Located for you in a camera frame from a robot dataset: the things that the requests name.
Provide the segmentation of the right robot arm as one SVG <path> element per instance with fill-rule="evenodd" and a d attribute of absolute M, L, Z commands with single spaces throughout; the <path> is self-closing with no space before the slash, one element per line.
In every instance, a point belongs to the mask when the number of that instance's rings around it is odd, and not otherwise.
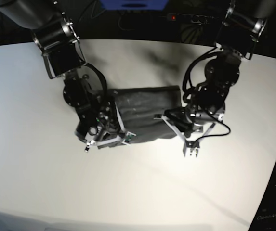
<path fill-rule="evenodd" d="M 124 139 L 115 102 L 107 94 L 104 75 L 86 62 L 72 22 L 51 0 L 0 0 L 0 12 L 29 29 L 41 51 L 50 79 L 64 81 L 63 97 L 79 123 L 76 136 L 87 147 Z"/>

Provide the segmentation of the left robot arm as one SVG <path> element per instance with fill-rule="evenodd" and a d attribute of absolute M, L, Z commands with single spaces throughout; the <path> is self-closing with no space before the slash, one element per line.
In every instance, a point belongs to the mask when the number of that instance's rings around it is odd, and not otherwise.
<path fill-rule="evenodd" d="M 221 24 L 214 47 L 196 58 L 182 81 L 185 107 L 166 110 L 185 138 L 206 123 L 222 124 L 225 100 L 237 83 L 240 66 L 253 57 L 268 21 L 276 12 L 276 0 L 224 0 Z"/>

